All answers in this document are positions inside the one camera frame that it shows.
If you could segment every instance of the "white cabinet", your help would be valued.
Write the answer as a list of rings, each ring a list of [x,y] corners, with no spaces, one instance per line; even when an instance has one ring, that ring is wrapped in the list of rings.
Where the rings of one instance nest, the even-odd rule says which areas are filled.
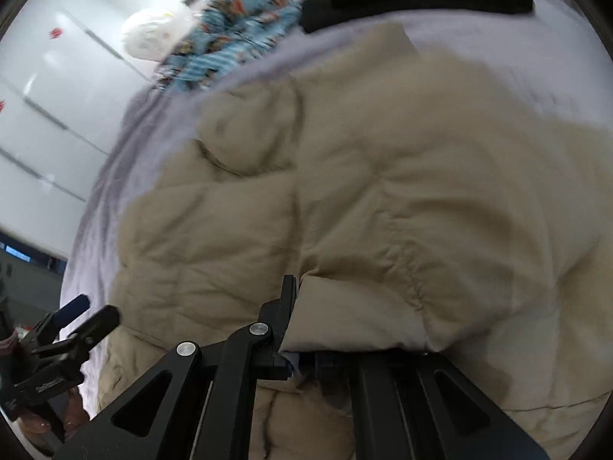
[[[0,41],[0,228],[60,258],[128,102],[149,84],[92,27],[108,43],[121,19],[102,0],[29,0]]]
[[[0,75],[63,124],[109,152],[134,92],[147,81],[53,3],[19,13],[0,43]]]
[[[5,158],[16,159],[66,193],[87,200],[105,154],[37,112],[1,79],[0,102],[0,151]],[[0,179],[0,189],[4,185]]]

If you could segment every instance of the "black metal bracket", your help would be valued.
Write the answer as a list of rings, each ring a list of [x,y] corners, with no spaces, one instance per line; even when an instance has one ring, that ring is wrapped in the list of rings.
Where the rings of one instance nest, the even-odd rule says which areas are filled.
[[[318,353],[347,378],[357,460],[547,460],[545,451],[439,353]]]
[[[256,380],[285,380],[278,355],[297,283],[226,341],[183,342],[54,455],[56,460],[246,460]],[[389,350],[301,355],[301,370],[349,384],[357,460],[546,460],[444,356]]]
[[[256,381],[292,373],[277,349],[296,294],[287,275],[281,297],[262,306],[258,322],[210,346],[177,345],[53,458],[246,459]]]

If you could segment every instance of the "person's hand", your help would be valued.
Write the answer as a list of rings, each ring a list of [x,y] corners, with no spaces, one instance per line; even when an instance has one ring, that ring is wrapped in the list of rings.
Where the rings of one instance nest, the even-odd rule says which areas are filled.
[[[73,437],[79,427],[90,421],[90,415],[83,408],[83,399],[78,388],[68,391],[68,406],[63,417],[66,439]],[[40,449],[45,449],[45,441],[41,434],[49,432],[51,425],[33,412],[26,412],[18,420],[19,428],[30,443]]]

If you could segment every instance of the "blue patterned fabric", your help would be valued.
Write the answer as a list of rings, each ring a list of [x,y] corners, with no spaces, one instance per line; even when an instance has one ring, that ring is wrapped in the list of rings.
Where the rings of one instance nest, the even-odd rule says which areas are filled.
[[[299,18],[300,4],[293,0],[213,0],[159,66],[156,84],[166,91],[210,87],[274,48]]]

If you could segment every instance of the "beige puffer jacket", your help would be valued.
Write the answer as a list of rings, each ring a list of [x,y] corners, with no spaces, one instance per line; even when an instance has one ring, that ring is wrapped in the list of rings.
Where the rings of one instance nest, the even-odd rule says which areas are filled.
[[[105,406],[182,340],[225,339],[301,278],[283,349],[447,351],[555,460],[613,388],[613,144],[384,26],[217,94],[126,211]],[[251,457],[347,460],[309,382],[259,390]]]

